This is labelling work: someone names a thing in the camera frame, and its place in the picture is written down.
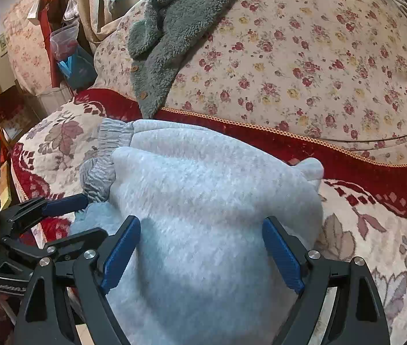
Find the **blue bag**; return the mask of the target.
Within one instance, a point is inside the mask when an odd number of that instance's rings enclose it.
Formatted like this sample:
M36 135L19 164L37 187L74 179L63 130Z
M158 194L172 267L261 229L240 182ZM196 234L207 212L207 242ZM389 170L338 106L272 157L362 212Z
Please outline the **blue bag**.
M97 77L93 58L80 46L68 58L59 61L58 67L72 90L86 90Z

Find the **cream floral quilt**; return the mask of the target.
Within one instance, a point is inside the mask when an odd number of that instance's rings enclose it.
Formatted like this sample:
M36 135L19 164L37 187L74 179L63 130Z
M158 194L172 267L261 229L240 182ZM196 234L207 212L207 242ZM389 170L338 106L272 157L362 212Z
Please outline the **cream floral quilt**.
M403 0L232 0L179 65L167 108L407 163Z

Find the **clear plastic container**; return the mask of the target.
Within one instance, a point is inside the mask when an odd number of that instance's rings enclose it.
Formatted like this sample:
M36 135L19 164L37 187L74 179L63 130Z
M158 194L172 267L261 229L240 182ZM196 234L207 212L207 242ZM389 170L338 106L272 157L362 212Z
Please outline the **clear plastic container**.
M79 43L79 22L63 26L50 34L50 49L57 61L65 61L75 53Z

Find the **beige curtain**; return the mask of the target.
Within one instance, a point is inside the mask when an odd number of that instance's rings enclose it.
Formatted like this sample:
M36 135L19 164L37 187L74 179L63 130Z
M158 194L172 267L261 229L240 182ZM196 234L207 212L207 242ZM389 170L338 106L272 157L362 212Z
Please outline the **beige curtain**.
M115 0L76 0L80 23L88 42L98 47L108 37L121 37L121 18L114 18Z

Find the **floral covered pillow stack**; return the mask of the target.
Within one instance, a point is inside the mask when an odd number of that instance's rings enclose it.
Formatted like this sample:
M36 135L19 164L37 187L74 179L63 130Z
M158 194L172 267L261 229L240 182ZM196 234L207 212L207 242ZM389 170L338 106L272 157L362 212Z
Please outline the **floral covered pillow stack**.
M51 88L50 60L45 49L40 23L28 19L40 0L15 0L4 15L4 37L15 79L31 95Z

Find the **light grey fleece pants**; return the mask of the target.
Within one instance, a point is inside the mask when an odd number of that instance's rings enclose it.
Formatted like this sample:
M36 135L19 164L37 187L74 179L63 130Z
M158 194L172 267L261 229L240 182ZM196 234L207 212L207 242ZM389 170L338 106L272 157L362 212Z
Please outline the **light grey fleece pants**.
M114 233L140 219L140 243L107 299L131 344L270 344L296 299L262 239L276 217L311 247L323 220L319 160L295 165L195 125L99 126L80 167L90 204L71 226Z

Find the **grey-green fleece jacket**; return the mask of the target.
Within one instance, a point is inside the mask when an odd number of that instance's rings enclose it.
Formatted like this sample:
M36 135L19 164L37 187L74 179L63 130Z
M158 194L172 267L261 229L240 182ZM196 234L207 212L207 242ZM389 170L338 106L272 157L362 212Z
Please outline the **grey-green fleece jacket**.
M147 0L129 30L130 79L140 112L152 118L163 106L188 51L234 0Z

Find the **red patterned bed blanket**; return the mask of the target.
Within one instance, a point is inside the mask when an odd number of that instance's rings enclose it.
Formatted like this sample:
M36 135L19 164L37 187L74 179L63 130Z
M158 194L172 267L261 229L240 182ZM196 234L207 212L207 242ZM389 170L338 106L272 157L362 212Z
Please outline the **red patterned bed blanket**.
M52 200L80 190L78 168L98 151L103 118L132 121L140 109L111 90L87 90L63 104L15 144L12 176L20 200ZM341 147L277 128L164 108L160 120L203 126L238 138L290 164L319 159L324 225L318 247L327 257L365 258L378 287L393 344L407 344L407 164L374 161Z

